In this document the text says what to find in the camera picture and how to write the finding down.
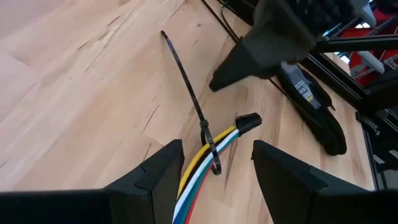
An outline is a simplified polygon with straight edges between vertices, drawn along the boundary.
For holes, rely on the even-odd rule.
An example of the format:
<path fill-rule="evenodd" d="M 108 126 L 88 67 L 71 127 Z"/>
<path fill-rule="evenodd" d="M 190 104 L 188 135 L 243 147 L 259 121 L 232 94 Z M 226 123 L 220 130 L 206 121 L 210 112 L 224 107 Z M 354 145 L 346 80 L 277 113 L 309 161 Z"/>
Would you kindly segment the black zip tie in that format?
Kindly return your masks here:
<path fill-rule="evenodd" d="M 211 6 L 205 0 L 200 0 L 200 1 L 205 5 L 205 7 L 209 10 L 209 12 L 213 15 L 213 17 L 219 22 L 219 24 L 222 26 L 222 28 L 228 33 L 227 27 L 225 26 L 222 18 L 217 15 L 217 13 L 211 8 Z"/>
<path fill-rule="evenodd" d="M 205 119 L 205 116 L 200 108 L 198 99 L 195 95 L 195 92 L 193 90 L 193 87 L 190 83 L 190 80 L 188 79 L 187 73 L 182 65 L 181 59 L 178 56 L 178 53 L 175 49 L 175 47 L 173 46 L 171 40 L 169 39 L 168 35 L 165 33 L 164 30 L 161 30 L 161 35 L 162 37 L 165 39 L 172 55 L 173 58 L 177 64 L 178 69 L 180 70 L 180 73 L 182 75 L 183 81 L 185 83 L 185 86 L 189 92 L 190 98 L 192 99 L 194 108 L 197 112 L 198 118 L 200 120 L 200 129 L 201 132 L 204 134 L 205 139 L 207 140 L 207 143 L 210 146 L 211 149 L 211 153 L 213 155 L 213 159 L 214 159 L 214 165 L 211 166 L 211 171 L 214 173 L 214 175 L 220 175 L 221 174 L 221 162 L 220 162 L 220 157 L 219 154 L 216 150 L 216 146 L 215 146 L 215 141 L 213 139 L 213 136 L 211 135 L 210 129 L 209 129 L 209 122 Z"/>
<path fill-rule="evenodd" d="M 222 8 L 221 8 L 221 11 L 220 11 L 220 13 L 221 13 L 221 18 L 222 18 L 222 20 L 223 20 L 225 26 L 227 27 L 228 34 L 231 35 L 232 39 L 233 39 L 235 42 L 238 42 L 238 41 L 239 41 L 239 37 L 238 37 L 237 34 L 234 32 L 234 30 L 231 28 L 231 26 L 229 25 L 227 19 L 226 19 L 225 16 L 224 16 L 224 13 L 223 13 L 223 9 L 226 8 L 227 5 L 228 5 L 228 1 L 225 1 L 225 2 L 223 3 L 223 6 L 222 6 Z"/>

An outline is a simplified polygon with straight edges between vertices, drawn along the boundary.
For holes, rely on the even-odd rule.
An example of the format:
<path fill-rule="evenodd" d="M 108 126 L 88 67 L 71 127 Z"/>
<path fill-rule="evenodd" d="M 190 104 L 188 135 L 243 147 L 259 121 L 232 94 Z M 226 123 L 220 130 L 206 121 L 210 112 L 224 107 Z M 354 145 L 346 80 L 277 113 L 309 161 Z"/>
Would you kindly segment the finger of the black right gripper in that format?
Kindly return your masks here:
<path fill-rule="evenodd" d="M 276 43 L 259 37 L 242 38 L 214 71 L 209 87 L 218 91 L 249 76 L 270 79 L 281 61 L 282 50 Z"/>

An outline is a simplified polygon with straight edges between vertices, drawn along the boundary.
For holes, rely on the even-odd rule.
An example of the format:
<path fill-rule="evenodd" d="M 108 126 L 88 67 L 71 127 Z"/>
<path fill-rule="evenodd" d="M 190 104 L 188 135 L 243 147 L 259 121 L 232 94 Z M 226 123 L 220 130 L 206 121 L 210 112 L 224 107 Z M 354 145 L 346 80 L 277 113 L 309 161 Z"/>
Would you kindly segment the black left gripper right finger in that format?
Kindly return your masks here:
<path fill-rule="evenodd" d="M 252 160 L 274 224 L 398 224 L 398 190 L 363 189 L 261 140 Z"/>

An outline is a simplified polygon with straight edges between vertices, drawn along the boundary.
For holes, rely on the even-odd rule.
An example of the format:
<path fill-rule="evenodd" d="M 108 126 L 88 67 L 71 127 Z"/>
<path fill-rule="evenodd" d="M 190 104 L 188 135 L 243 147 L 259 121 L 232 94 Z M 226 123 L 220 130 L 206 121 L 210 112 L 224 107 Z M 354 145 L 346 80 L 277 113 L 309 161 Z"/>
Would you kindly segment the black cable end wrap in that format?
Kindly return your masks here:
<path fill-rule="evenodd" d="M 262 118 L 258 113 L 250 113 L 238 116 L 234 123 L 239 131 L 239 135 L 242 136 L 246 132 L 260 126 L 262 124 Z"/>

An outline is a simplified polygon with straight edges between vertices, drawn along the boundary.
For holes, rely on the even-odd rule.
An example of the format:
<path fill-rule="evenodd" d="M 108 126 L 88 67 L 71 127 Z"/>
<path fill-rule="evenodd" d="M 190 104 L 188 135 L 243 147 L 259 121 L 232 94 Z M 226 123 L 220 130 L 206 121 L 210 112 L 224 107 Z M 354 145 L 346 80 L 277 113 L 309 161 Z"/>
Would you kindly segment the black aluminium table frame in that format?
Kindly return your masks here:
<path fill-rule="evenodd" d="M 245 37 L 253 38 L 254 10 L 259 0 L 217 0 L 221 4 L 228 1 L 226 8 L 230 9 L 243 21 L 250 25 L 249 32 L 239 39 Z M 329 40 L 323 40 L 321 36 L 315 47 L 301 60 L 286 62 L 298 65 L 302 70 L 307 71 L 322 86 L 328 86 L 342 99 L 347 101 L 357 111 L 358 121 L 367 126 L 368 133 L 366 141 L 370 141 L 372 136 L 398 137 L 398 118 L 395 123 L 383 121 L 376 111 L 376 105 L 370 99 L 370 94 L 363 87 L 355 83 L 352 78 L 335 62 L 329 59 L 326 54 L 333 50 L 333 44 Z M 280 70 L 280 65 L 276 67 L 274 76 L 269 80 L 277 87 L 288 99 L 276 75 Z"/>

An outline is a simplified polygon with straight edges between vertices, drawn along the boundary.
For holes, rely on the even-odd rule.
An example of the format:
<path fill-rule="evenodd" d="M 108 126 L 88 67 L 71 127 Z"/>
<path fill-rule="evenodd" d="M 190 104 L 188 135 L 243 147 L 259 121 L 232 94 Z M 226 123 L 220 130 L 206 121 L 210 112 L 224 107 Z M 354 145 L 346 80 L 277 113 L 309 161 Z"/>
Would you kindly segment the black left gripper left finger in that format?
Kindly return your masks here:
<path fill-rule="evenodd" d="M 0 192 L 0 224 L 172 224 L 184 160 L 174 139 L 102 189 Z"/>

